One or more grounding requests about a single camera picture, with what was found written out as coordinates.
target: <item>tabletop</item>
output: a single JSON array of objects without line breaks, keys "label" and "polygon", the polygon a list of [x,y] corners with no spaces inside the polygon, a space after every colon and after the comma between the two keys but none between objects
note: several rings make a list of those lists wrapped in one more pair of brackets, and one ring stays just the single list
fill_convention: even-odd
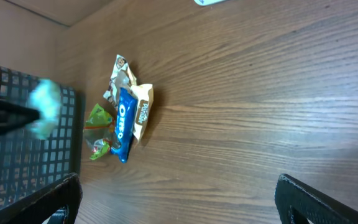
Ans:
[{"label": "tabletop", "polygon": [[358,1],[114,0],[57,47],[85,117],[117,54],[155,89],[127,164],[83,147],[78,223],[280,223],[281,173],[358,210]]}]

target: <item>black crate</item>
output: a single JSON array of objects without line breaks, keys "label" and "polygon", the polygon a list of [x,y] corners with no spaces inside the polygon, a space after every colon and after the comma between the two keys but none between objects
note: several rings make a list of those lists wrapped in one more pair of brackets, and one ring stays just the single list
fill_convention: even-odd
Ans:
[{"label": "black crate", "polygon": [[[26,106],[39,78],[1,68],[0,99]],[[59,125],[47,140],[26,128],[0,136],[0,209],[71,172],[79,173],[85,98],[60,85]]]}]

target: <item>blue wrapper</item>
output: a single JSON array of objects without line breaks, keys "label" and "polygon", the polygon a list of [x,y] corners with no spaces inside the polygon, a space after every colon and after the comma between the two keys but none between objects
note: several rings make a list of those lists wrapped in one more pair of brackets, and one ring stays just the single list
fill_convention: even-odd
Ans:
[{"label": "blue wrapper", "polygon": [[120,89],[119,105],[115,133],[116,141],[111,147],[111,154],[118,155],[122,163],[128,159],[134,129],[137,100],[125,88]]}]

